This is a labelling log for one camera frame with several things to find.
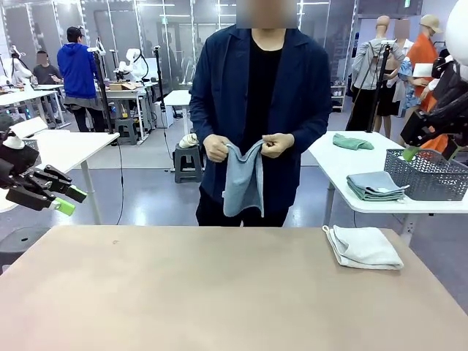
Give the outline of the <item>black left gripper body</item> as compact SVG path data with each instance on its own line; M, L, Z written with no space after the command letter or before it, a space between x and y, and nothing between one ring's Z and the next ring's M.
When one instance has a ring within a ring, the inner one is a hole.
M38 157L38 150L30 146L22 149L1 146L1 188L25 185L22 174L35 165Z

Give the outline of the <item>person's left hand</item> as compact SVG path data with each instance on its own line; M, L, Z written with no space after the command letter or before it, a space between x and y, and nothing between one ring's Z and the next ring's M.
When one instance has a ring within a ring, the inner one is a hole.
M276 133L263 135L261 154L265 157L275 159L281 156L287 149L294 145L295 138L292 134Z

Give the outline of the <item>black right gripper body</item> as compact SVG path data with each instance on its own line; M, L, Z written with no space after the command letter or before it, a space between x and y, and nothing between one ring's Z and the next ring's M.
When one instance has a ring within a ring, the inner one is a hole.
M436 105L431 110L433 128L467 125L467 67L453 60L447 63L435 89Z

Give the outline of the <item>person's right hand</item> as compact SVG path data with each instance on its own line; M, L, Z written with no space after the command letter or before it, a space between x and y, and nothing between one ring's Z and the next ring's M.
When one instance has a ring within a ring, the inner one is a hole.
M223 136L211 134L203 141L207 157L210 161L220 163L226 160L228 155L227 145L230 141Z

